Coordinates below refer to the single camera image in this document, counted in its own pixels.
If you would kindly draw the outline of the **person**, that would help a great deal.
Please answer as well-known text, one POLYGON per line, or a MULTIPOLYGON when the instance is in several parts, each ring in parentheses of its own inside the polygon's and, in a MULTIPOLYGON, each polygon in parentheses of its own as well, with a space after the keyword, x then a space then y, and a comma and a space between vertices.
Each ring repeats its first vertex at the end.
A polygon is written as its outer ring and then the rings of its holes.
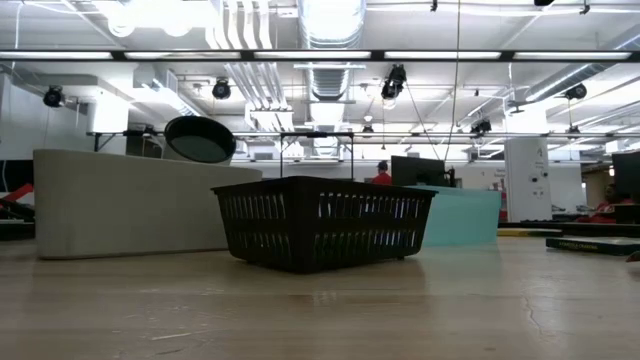
POLYGON ((582 216, 576 219, 579 223, 605 223, 615 224, 615 208, 617 205, 633 204, 634 201, 629 194, 621 193, 615 184, 609 184, 605 188, 605 199, 594 212, 589 216, 582 216))
POLYGON ((376 185, 391 185, 392 177, 388 171, 388 163, 385 160, 380 161, 377 165, 377 175, 371 180, 371 182, 376 185))

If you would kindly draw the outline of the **black computer monitor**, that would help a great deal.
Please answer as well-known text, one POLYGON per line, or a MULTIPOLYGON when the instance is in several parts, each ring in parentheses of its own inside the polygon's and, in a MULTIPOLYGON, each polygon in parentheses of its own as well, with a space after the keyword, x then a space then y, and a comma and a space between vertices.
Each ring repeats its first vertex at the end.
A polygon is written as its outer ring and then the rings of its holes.
POLYGON ((448 185, 445 164, 440 160, 392 156, 391 177, 394 186, 448 185))
POLYGON ((640 151, 612 155, 614 183, 620 193, 640 198, 640 151))
POLYGON ((0 193, 34 183, 32 160, 0 160, 0 193))

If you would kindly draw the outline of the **white square pillar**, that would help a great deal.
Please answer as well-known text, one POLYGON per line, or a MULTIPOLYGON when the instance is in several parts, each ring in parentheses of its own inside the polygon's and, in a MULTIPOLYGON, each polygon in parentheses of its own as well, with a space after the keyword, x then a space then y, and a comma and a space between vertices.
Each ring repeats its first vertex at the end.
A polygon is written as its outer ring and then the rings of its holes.
POLYGON ((505 143, 507 209, 510 222, 552 218, 548 148, 545 138, 505 143))

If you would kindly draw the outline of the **teal plastic tray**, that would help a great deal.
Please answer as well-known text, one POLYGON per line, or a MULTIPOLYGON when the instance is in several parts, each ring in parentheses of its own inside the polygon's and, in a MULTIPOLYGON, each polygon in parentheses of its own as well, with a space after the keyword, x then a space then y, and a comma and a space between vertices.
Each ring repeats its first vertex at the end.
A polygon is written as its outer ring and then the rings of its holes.
POLYGON ((501 208, 497 191, 439 186, 414 186, 436 191, 422 247, 471 246, 495 243, 501 208))

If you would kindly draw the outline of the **black plastic slotted basket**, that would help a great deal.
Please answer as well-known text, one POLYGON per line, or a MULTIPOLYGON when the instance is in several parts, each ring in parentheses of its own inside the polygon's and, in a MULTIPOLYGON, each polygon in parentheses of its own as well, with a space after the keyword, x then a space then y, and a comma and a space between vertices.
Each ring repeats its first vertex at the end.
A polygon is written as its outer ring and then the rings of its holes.
POLYGON ((435 197, 432 190, 307 176, 213 191, 231 255, 293 273, 417 254, 435 197))

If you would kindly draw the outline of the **overhead LED light bar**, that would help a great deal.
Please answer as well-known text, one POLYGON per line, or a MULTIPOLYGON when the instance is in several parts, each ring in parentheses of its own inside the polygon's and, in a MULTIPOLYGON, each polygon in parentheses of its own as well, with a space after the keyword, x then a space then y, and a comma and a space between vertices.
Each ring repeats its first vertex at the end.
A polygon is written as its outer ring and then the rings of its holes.
POLYGON ((24 62, 460 62, 640 63, 631 51, 439 50, 0 50, 0 61, 24 62))

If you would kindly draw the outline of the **translucent white plastic container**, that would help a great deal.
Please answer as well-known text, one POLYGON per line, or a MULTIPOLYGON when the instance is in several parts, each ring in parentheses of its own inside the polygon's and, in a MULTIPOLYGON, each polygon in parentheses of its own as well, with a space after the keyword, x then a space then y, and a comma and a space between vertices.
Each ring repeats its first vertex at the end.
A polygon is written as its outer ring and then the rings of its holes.
POLYGON ((40 149, 33 153, 35 239, 46 260, 224 250, 213 190, 256 169, 40 149))

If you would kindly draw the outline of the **red background object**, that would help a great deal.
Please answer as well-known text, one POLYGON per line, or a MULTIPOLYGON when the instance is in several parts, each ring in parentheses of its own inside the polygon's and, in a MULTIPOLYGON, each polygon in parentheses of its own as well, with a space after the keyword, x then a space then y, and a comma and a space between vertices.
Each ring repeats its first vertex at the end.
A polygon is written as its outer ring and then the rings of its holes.
POLYGON ((16 189, 16 190, 14 190, 12 192, 9 192, 8 194, 4 195, 2 197, 2 200, 16 203, 18 200, 20 200, 24 196, 32 193, 33 190, 34 190, 33 185, 27 183, 27 184, 24 184, 23 186, 19 187, 18 189, 16 189))

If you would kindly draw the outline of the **long grey horizontal rail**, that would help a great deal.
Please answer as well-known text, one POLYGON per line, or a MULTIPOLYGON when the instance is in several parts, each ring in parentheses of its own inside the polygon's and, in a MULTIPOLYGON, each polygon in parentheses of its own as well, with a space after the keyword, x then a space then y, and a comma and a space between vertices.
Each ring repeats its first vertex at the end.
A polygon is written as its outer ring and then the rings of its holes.
MULTIPOLYGON (((237 140, 249 141, 259 139, 260 141, 274 141, 279 143, 278 134, 280 132, 234 132, 233 135, 237 140)), ((468 132, 353 132, 355 144, 379 144, 379 145, 454 145, 454 144, 471 144, 471 145, 489 145, 504 143, 508 139, 513 138, 545 138, 550 143, 559 143, 560 147, 570 144, 579 143, 606 143, 614 139, 637 139, 640 140, 640 132, 605 132, 605 133, 510 133, 510 132, 488 132, 483 135, 474 135, 468 132)), ((308 139, 299 137, 295 140, 288 137, 285 141, 302 141, 308 139)), ((350 145, 348 138, 341 138, 337 142, 346 142, 350 145)))

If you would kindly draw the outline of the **black metal frame stand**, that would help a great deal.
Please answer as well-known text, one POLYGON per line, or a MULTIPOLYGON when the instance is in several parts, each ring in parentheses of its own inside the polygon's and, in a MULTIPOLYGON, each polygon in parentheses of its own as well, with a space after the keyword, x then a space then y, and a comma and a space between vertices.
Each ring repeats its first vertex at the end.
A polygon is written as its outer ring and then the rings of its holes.
POLYGON ((341 138, 348 138, 350 140, 350 145, 348 146, 348 149, 351 153, 351 157, 350 157, 350 178, 352 181, 355 181, 355 154, 354 154, 354 147, 355 147, 355 141, 354 141, 354 133, 353 132, 322 132, 322 131, 307 131, 307 132, 280 132, 278 134, 279 137, 279 144, 280 144, 280 160, 279 160, 279 166, 280 166, 280 173, 279 176, 283 177, 284 171, 283 171, 283 166, 284 166, 284 158, 283 158, 283 153, 284 153, 284 140, 288 137, 293 137, 295 140, 297 140, 299 137, 304 137, 304 138, 308 138, 308 139, 320 139, 320 138, 336 138, 337 140, 340 140, 341 138))

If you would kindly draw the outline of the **silver ventilation duct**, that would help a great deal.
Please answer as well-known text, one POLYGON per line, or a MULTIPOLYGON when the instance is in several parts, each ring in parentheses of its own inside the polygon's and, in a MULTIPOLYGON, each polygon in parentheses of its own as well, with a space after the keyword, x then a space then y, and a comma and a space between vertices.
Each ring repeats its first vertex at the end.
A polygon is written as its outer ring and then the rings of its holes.
MULTIPOLYGON (((297 0, 299 33, 305 49, 353 50, 360 46, 366 0, 297 0)), ((347 69, 313 69, 307 73, 311 94, 339 101, 347 92, 347 69)))

